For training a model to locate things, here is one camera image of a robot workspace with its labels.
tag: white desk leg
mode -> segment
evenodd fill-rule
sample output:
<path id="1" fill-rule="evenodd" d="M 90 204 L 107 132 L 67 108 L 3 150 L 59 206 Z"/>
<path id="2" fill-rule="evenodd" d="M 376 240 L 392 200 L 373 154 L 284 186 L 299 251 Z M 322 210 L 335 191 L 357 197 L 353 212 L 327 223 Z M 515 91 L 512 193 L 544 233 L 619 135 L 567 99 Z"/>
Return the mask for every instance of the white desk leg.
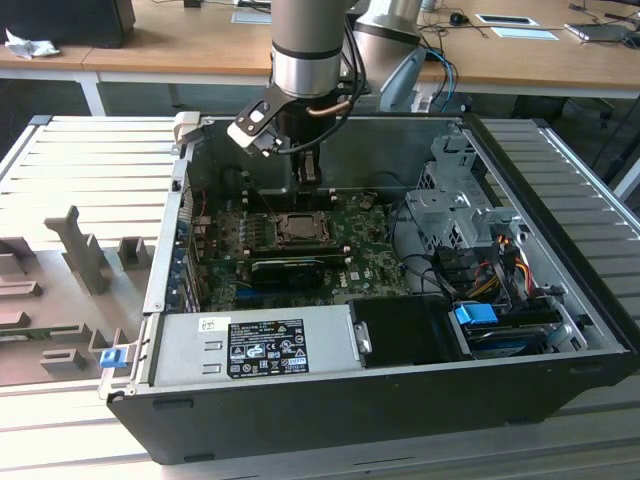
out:
<path id="1" fill-rule="evenodd" d="M 620 180 L 613 192 L 624 202 L 633 193 L 638 184 L 640 184 L 640 158 L 636 160 L 631 170 Z"/>
<path id="2" fill-rule="evenodd" d="M 76 75 L 76 81 L 82 87 L 84 92 L 84 98 L 87 100 L 87 105 L 91 111 L 91 115 L 106 116 L 106 110 L 100 97 L 100 90 L 98 84 L 100 79 L 96 72 L 81 72 Z"/>
<path id="3" fill-rule="evenodd" d="M 411 111 L 414 113 L 417 112 L 429 112 L 431 108 L 431 102 L 433 100 L 433 96 L 438 91 L 439 85 L 436 83 L 423 83 L 420 82 L 416 85 L 415 97 L 413 99 L 413 103 L 411 104 Z"/>

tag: green motherboard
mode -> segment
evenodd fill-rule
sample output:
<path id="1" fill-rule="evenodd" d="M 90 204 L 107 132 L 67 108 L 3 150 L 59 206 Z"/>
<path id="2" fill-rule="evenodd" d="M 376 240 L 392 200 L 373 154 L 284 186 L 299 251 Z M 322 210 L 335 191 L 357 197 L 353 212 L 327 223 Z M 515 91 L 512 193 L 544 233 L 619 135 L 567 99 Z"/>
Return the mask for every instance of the green motherboard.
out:
<path id="1" fill-rule="evenodd" d="M 331 210 L 322 212 L 249 213 L 242 205 L 227 203 L 226 208 L 211 212 L 214 219 L 212 238 L 200 262 L 209 291 L 210 311 L 260 308 L 287 308 L 344 304 L 353 298 L 406 295 L 409 293 L 400 263 L 388 242 L 389 219 L 375 195 L 366 193 L 338 194 Z M 286 232 L 279 232 L 279 219 L 296 216 L 321 219 L 325 232 L 322 242 L 334 250 L 348 246 L 348 254 L 338 257 L 331 267 L 319 270 L 322 276 L 312 288 L 275 288 L 260 291 L 252 285 L 251 268 L 254 252 L 260 261 L 269 263 L 268 250 Z M 290 240 L 307 239 L 289 231 Z M 300 259 L 299 252 L 295 258 Z"/>

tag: computer case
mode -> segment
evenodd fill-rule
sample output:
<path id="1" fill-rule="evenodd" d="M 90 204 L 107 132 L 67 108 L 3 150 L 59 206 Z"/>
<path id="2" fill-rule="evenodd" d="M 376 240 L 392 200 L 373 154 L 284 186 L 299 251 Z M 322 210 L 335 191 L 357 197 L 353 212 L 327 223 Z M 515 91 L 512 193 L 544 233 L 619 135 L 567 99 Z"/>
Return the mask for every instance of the computer case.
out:
<path id="1" fill-rule="evenodd" d="M 56 46 L 120 48 L 135 23 L 131 0 L 6 0 L 0 9 L 5 29 L 29 40 Z"/>

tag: motherboard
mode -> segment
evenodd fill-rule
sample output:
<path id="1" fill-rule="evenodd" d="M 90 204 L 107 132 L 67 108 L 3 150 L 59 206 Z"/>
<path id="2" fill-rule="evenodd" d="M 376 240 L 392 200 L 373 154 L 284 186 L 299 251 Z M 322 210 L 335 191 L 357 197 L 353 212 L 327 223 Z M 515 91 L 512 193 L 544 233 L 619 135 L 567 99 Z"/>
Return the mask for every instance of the motherboard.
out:
<path id="1" fill-rule="evenodd" d="M 209 212 L 199 262 L 207 310 L 334 305 L 409 293 L 389 243 L 388 213 L 375 194 L 333 194 L 329 206 L 316 211 L 275 210 L 269 203 L 262 199 L 264 212 L 232 201 Z"/>

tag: blue cable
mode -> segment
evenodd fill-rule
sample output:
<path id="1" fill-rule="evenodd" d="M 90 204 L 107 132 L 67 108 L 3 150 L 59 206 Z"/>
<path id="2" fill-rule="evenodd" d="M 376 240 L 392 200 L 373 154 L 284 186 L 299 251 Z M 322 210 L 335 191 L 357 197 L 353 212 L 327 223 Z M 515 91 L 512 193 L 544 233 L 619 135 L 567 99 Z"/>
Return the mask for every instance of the blue cable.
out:
<path id="1" fill-rule="evenodd" d="M 444 67 L 447 69 L 447 75 L 449 76 L 449 93 L 447 94 L 447 99 L 445 100 L 444 104 L 442 105 L 442 109 L 440 110 L 440 112 L 444 112 L 447 108 L 449 100 L 451 100 L 451 96 L 453 95 L 453 72 L 451 70 L 451 65 L 442 55 L 440 55 L 433 49 L 429 49 L 429 52 L 431 52 L 434 57 L 442 62 L 442 65 L 444 65 Z"/>

